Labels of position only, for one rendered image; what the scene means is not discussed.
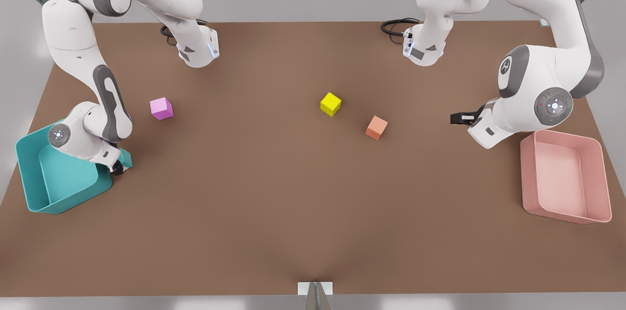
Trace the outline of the teal plastic tray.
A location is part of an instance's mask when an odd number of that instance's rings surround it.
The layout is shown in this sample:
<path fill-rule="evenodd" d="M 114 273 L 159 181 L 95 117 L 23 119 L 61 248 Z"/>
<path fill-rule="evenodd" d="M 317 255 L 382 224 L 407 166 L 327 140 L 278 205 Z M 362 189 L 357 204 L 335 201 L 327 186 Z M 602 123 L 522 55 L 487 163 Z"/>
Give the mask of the teal plastic tray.
<path fill-rule="evenodd" d="M 23 136 L 15 150 L 29 211 L 57 215 L 109 190 L 113 179 L 108 167 L 53 148 L 52 127 Z"/>

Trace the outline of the pink cube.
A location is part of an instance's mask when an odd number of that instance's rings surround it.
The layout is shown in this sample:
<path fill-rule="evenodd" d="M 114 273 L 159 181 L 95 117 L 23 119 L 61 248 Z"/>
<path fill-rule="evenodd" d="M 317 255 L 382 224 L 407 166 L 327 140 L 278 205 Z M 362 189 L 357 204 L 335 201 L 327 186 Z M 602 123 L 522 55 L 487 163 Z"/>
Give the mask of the pink cube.
<path fill-rule="evenodd" d="M 165 120 L 166 118 L 174 116 L 172 104 L 165 97 L 151 100 L 150 109 L 152 116 L 154 116 L 157 120 Z"/>

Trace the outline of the orange cube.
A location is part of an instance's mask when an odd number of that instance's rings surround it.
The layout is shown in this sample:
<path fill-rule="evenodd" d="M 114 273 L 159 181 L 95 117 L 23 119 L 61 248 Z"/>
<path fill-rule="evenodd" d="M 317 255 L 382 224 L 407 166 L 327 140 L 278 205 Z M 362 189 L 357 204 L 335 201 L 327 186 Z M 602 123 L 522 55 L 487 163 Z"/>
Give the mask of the orange cube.
<path fill-rule="evenodd" d="M 366 135 L 373 138 L 374 140 L 379 140 L 387 125 L 387 121 L 381 119 L 378 116 L 373 116 L 371 122 L 369 123 L 369 125 L 367 125 Z"/>

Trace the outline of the pink plastic tray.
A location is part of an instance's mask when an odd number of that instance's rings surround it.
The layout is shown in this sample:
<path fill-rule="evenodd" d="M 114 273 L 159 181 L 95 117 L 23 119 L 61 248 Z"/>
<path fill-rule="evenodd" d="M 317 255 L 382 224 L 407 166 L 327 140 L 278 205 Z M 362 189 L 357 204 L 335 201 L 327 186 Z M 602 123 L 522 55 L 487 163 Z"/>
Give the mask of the pink plastic tray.
<path fill-rule="evenodd" d="M 603 150 L 597 140 L 541 130 L 519 147 L 526 212 L 578 224 L 611 221 Z"/>

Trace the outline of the yellow cube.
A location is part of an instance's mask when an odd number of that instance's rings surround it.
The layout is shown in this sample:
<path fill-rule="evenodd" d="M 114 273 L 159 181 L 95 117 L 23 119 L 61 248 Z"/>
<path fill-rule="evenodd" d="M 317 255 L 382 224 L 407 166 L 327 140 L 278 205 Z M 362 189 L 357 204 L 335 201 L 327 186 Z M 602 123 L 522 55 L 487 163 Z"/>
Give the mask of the yellow cube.
<path fill-rule="evenodd" d="M 327 93 L 326 96 L 320 101 L 320 109 L 330 117 L 335 116 L 336 112 L 341 107 L 342 100 L 332 94 Z"/>

